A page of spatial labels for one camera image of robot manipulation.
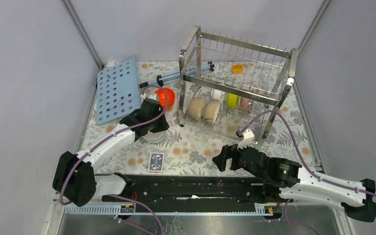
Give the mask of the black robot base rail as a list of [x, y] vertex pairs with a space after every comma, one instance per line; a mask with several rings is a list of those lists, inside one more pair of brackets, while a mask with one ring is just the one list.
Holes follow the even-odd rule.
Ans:
[[117, 173], [125, 180], [122, 198], [147, 205], [155, 213], [254, 212], [255, 204], [286, 200], [255, 177], [160, 176]]

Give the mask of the stainless steel dish rack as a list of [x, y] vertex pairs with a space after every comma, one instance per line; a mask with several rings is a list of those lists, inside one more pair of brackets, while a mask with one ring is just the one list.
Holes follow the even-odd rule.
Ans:
[[[211, 101], [212, 89], [225, 92], [224, 101], [220, 106], [231, 111], [237, 111], [254, 116], [245, 125], [254, 131], [256, 140], [267, 138], [276, 115], [273, 110], [279, 110], [290, 93], [295, 80], [299, 51], [296, 48], [286, 50], [284, 48], [258, 45], [247, 40], [237, 39], [228, 35], [203, 31], [201, 27], [194, 26], [188, 38], [183, 44], [179, 55], [180, 70], [180, 98], [179, 98], [179, 124], [190, 124], [199, 128], [208, 129], [214, 133], [236, 139], [237, 135], [224, 134], [214, 129], [214, 125], [208, 124], [202, 117], [196, 121], [189, 112], [188, 106], [192, 98], [203, 96], [207, 102]], [[201, 73], [202, 64], [212, 61], [214, 71]], [[275, 71], [274, 82], [265, 81], [262, 75], [253, 78], [246, 68], [262, 66], [261, 74], [265, 66], [269, 71]], [[233, 74], [231, 67], [241, 64], [242, 73]], [[226, 96], [228, 93], [240, 96], [235, 110], [227, 107]], [[253, 101], [251, 113], [244, 113], [240, 107], [242, 97]]]

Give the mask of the white ribbed bowl front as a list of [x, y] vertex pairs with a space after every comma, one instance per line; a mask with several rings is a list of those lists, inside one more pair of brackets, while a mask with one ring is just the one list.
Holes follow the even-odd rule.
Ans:
[[146, 135], [143, 136], [143, 138], [148, 143], [159, 143], [164, 139], [165, 134], [166, 134], [166, 131], [156, 132], [156, 133], [149, 131]]

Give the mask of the orange plastic bowl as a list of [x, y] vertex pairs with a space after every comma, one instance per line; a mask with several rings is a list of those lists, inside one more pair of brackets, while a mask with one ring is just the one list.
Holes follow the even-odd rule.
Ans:
[[163, 87], [161, 89], [157, 89], [155, 93], [158, 95], [159, 102], [163, 108], [166, 107], [166, 104], [168, 104], [167, 108], [173, 106], [175, 102], [175, 93], [172, 89]]

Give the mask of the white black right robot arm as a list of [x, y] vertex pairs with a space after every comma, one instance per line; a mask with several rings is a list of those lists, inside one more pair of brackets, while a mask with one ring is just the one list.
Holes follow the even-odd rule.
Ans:
[[232, 161], [230, 170], [243, 169], [262, 181], [262, 186], [246, 199], [258, 203], [291, 199], [324, 204], [344, 211], [351, 219], [375, 221], [376, 203], [372, 193], [376, 186], [373, 180], [345, 181], [322, 173], [314, 176], [313, 171], [307, 171], [298, 162], [271, 158], [253, 147], [239, 148], [236, 144], [223, 146], [212, 161], [222, 172], [228, 159]]

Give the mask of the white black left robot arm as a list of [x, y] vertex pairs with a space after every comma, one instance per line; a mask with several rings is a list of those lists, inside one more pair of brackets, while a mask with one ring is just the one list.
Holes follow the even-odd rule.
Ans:
[[60, 203], [81, 207], [93, 199], [113, 194], [120, 201], [132, 196], [131, 186], [119, 175], [97, 175], [97, 171], [121, 149], [145, 135], [160, 136], [169, 128], [161, 104], [146, 98], [141, 107], [123, 117], [98, 143], [77, 153], [66, 151], [58, 161], [52, 188]]

